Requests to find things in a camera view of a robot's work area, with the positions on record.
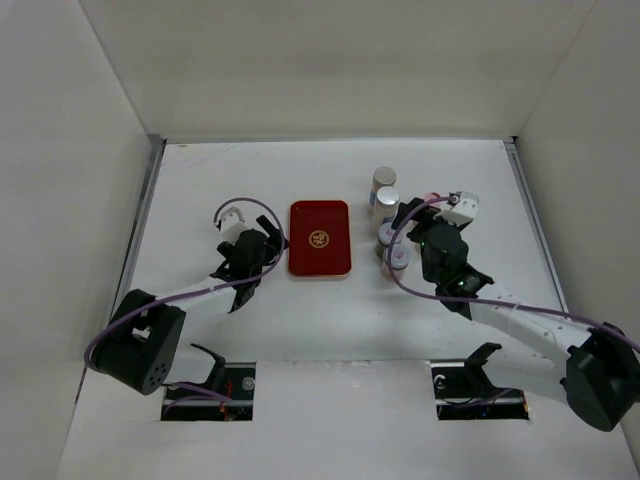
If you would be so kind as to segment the short jar white lid red logo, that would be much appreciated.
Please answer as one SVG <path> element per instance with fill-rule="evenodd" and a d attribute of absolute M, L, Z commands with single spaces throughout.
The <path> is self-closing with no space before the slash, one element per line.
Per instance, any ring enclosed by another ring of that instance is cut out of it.
<path fill-rule="evenodd" d="M 389 280 L 392 277 L 402 280 L 410 263 L 411 252 L 408 247 L 400 243 L 390 245 L 382 256 L 381 275 Z"/>

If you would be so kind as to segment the tall jar silver lid white beads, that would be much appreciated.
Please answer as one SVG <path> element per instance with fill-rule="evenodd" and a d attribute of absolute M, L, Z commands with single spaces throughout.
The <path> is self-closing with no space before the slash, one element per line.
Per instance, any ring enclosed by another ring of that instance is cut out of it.
<path fill-rule="evenodd" d="M 371 226 L 378 230 L 384 223 L 392 222 L 400 203 L 399 192 L 391 186 L 379 188 L 373 197 Z"/>

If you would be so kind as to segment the tall jar silver lid blue label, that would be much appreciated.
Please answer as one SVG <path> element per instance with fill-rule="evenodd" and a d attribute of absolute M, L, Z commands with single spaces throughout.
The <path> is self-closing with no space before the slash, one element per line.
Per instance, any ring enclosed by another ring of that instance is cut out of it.
<path fill-rule="evenodd" d="M 369 203 L 371 206 L 375 205 L 377 192 L 383 187 L 393 187 L 396 179 L 396 172 L 391 167 L 380 166 L 374 171 L 369 194 Z"/>

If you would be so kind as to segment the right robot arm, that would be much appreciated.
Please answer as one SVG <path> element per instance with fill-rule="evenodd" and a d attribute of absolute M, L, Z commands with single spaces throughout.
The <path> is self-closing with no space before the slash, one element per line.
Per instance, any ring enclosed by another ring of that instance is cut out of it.
<path fill-rule="evenodd" d="M 618 327 L 577 314 L 522 302 L 468 261 L 462 231 L 473 222 L 478 200 L 455 192 L 399 206 L 396 229 L 411 229 L 420 248 L 423 279 L 432 299 L 447 310 L 498 330 L 536 351 L 545 365 L 507 357 L 486 342 L 469 355 L 461 375 L 470 394 L 486 402 L 501 389 L 535 392 L 567 405 L 587 425 L 613 430 L 639 402 L 639 346 Z"/>

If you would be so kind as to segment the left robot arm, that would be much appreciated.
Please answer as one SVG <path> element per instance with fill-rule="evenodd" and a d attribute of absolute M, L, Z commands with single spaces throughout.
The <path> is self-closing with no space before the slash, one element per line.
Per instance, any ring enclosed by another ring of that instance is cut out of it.
<path fill-rule="evenodd" d="M 160 299 L 141 289 L 128 292 L 109 325 L 85 352 L 87 366 L 149 395 L 162 386 L 188 389 L 206 399 L 224 387 L 224 359 L 206 346 L 216 322 L 254 296 L 288 246 L 278 221 L 261 215 L 257 228 L 230 210 L 218 228 L 222 264 L 204 280 Z"/>

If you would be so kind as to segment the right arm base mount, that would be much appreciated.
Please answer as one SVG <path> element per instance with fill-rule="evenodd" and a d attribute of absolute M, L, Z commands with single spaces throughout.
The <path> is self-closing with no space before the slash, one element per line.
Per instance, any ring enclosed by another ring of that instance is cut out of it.
<path fill-rule="evenodd" d="M 521 390 L 494 386 L 484 371 L 502 348 L 485 343 L 465 359 L 431 363 L 435 409 L 440 421 L 529 420 Z"/>

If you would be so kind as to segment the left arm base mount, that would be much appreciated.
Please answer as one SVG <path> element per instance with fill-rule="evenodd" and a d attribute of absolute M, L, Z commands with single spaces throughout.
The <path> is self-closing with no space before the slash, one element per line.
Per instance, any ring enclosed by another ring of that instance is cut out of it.
<path fill-rule="evenodd" d="M 180 354 L 165 387 L 161 416 L 175 422 L 253 419 L 257 366 L 228 362 L 196 343 Z"/>

